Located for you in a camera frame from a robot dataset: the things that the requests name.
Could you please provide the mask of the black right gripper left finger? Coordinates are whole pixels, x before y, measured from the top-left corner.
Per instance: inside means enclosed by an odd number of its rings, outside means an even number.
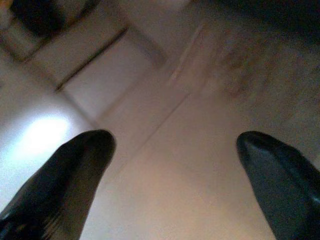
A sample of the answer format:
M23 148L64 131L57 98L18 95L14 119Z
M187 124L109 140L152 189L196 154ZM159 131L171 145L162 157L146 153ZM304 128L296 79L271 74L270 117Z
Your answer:
M61 145L1 212L1 239L78 240L115 149L104 129Z

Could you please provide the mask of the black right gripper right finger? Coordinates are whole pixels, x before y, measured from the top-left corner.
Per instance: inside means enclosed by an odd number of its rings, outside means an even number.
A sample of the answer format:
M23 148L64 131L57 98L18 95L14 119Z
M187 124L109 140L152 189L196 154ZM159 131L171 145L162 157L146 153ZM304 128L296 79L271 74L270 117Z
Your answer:
M246 131L236 149L254 196L278 240L320 238L320 172L296 148Z

